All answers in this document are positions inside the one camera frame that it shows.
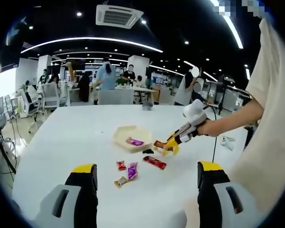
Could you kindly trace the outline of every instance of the floor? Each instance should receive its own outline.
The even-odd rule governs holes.
[[[43,116],[42,114],[40,114],[38,115],[37,120],[44,122],[50,114],[51,112],[47,112],[47,116]],[[36,127],[33,126],[31,129],[31,133],[28,132],[30,124],[32,122],[34,122],[33,117],[18,117],[17,121],[16,119],[13,119],[12,123],[8,121],[2,130],[2,135],[4,139],[8,140],[8,138],[10,138],[13,142],[15,142],[15,149],[13,144],[8,141],[5,141],[3,146],[4,150],[7,152],[7,156],[11,164],[16,167],[16,169],[21,161],[21,153],[23,149],[30,143],[31,139],[37,131]],[[9,197],[11,197],[12,193],[14,176],[14,174],[10,173],[6,161],[0,154],[0,181],[2,183],[3,189]]]

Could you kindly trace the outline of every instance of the black shirt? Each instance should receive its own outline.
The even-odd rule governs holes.
[[[129,77],[130,77],[130,79],[135,80],[135,73],[132,72],[132,74],[129,74],[129,71],[126,70],[126,71],[123,73],[123,77],[126,77],[126,78],[129,78]]]

